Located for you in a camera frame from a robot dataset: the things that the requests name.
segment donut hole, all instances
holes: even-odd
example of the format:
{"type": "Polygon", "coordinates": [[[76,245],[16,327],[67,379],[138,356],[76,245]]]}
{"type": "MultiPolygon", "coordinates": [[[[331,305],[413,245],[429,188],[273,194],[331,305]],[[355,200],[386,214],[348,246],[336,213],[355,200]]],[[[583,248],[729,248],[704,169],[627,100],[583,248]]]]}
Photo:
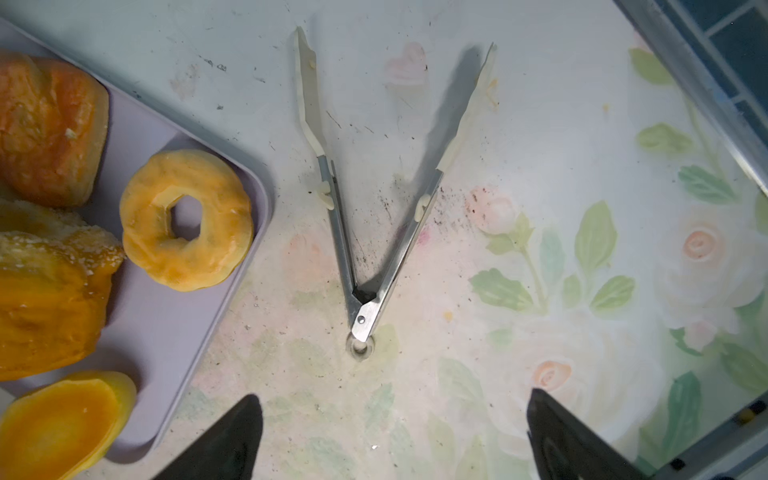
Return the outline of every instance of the donut hole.
{"type": "Polygon", "coordinates": [[[203,206],[197,198],[184,195],[170,209],[170,228],[174,235],[185,240],[194,240],[200,235],[203,206]]]}

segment tray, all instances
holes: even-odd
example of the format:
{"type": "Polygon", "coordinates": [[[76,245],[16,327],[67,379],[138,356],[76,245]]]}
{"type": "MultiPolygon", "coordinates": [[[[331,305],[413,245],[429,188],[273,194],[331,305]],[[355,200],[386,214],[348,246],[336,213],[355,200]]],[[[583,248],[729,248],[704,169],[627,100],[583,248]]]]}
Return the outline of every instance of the tray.
{"type": "MultiPolygon", "coordinates": [[[[1,19],[0,47],[60,58],[1,19]]],[[[0,387],[19,396],[79,370],[116,370],[128,374],[138,387],[137,403],[107,458],[113,462],[131,463],[144,457],[161,441],[195,367],[216,325],[227,312],[227,305],[264,235],[270,220],[271,201],[264,182],[243,165],[253,160],[243,158],[240,162],[231,155],[222,154],[209,142],[94,76],[109,90],[110,118],[94,192],[88,203],[78,209],[88,223],[122,238],[118,205],[131,176],[158,151],[189,147],[201,148],[226,160],[243,182],[253,210],[253,245],[245,260],[224,282],[181,293],[154,282],[140,267],[126,259],[113,277],[107,325],[94,353],[74,365],[0,383],[0,387]]],[[[175,207],[174,216],[175,230],[183,236],[191,238],[195,230],[199,231],[200,205],[195,200],[182,199],[175,207]]]]}

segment metal tongs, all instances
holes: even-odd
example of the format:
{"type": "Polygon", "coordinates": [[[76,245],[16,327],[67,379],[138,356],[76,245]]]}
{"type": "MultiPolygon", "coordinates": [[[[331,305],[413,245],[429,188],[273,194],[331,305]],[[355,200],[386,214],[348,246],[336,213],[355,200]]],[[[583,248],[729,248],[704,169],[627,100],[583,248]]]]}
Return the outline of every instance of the metal tongs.
{"type": "MultiPolygon", "coordinates": [[[[440,181],[458,155],[464,139],[470,130],[472,121],[477,116],[477,113],[486,105],[487,98],[485,96],[491,84],[491,70],[493,69],[495,58],[496,45],[492,44],[478,76],[475,90],[472,92],[467,108],[458,123],[456,135],[445,148],[445,152],[435,172],[432,174],[421,197],[419,197],[419,201],[416,203],[413,216],[406,224],[405,234],[400,240],[394,256],[389,261],[389,265],[386,267],[378,291],[364,292],[358,288],[355,281],[352,251],[349,248],[349,238],[347,237],[344,224],[339,184],[336,181],[336,169],[333,166],[333,161],[328,160],[326,157],[326,141],[320,122],[317,56],[306,43],[304,30],[301,27],[296,28],[296,93],[298,95],[299,117],[304,135],[317,155],[320,176],[323,179],[319,193],[323,203],[328,208],[328,217],[330,219],[331,231],[333,232],[333,243],[336,248],[336,260],[339,263],[341,284],[344,290],[347,314],[349,315],[350,337],[348,338],[348,346],[352,345],[354,340],[357,340],[370,347],[367,348],[368,354],[372,351],[371,333],[373,327],[376,326],[376,321],[381,316],[392,294],[392,288],[395,286],[395,281],[397,281],[397,276],[406,261],[406,257],[419,237],[419,231],[422,229],[425,219],[432,208],[435,192],[440,186],[440,181]]],[[[362,355],[366,351],[366,345],[356,345],[355,351],[362,355]]]]}

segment floral tablecloth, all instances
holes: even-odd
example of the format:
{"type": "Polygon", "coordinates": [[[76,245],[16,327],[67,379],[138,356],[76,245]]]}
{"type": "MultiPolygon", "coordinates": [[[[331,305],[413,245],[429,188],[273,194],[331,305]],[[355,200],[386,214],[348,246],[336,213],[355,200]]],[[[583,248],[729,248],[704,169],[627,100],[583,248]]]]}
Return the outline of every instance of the floral tablecloth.
{"type": "Polygon", "coordinates": [[[85,24],[51,2],[2,10],[265,160],[277,202],[161,446],[83,477],[150,478],[248,392],[254,478],[535,477],[532,387],[650,471],[768,388],[768,201],[610,2],[91,3],[85,24]],[[468,92],[499,44],[362,362],[293,103],[296,24],[364,279],[455,108],[458,53],[468,92]]]}

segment rose center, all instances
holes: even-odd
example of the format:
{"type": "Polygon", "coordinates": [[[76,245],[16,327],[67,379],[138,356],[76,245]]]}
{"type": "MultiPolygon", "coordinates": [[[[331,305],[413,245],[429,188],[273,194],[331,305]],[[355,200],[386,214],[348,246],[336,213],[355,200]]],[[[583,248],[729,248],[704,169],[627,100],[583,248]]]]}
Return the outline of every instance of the rose center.
{"type": "Polygon", "coordinates": [[[552,391],[568,380],[571,367],[564,363],[547,361],[541,363],[533,372],[533,385],[540,389],[552,391]]]}
{"type": "Polygon", "coordinates": [[[702,260],[715,249],[715,237],[710,233],[697,230],[685,239],[683,253],[692,260],[702,260]]]}

